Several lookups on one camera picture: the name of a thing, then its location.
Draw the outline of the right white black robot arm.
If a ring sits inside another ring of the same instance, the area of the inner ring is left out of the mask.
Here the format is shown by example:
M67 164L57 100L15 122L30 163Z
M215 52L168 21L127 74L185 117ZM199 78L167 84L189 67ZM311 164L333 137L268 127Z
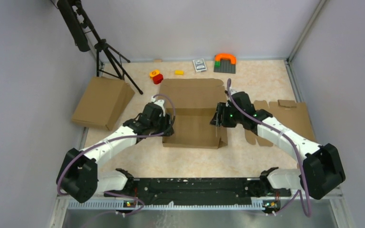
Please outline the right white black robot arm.
M256 109L245 92L226 90L227 101L219 102L211 125L245 130L270 141L291 156L298 169L272 168L259 184L260 191L272 196L279 189L303 190L308 198L322 199L346 180L338 149L311 141L285 126L272 113Z

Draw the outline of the large cardboard box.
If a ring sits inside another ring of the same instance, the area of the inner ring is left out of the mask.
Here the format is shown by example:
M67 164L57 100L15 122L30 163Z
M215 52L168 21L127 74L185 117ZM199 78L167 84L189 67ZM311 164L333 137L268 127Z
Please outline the large cardboard box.
M211 125L217 104L226 102L224 82L215 78L165 79L159 92L173 104L176 114L172 136L162 139L164 147L218 149L228 145L227 129Z

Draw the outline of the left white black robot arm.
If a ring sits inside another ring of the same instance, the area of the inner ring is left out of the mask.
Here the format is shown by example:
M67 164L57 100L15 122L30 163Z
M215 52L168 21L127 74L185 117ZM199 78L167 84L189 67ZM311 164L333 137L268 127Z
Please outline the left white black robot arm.
M82 150L66 152L56 179L57 193L79 203L93 195L116 190L121 196L133 192L133 183L121 171L99 174L99 168L118 153L152 137L170 136L175 115L167 113L163 99L147 103L141 113L125 121L108 137Z

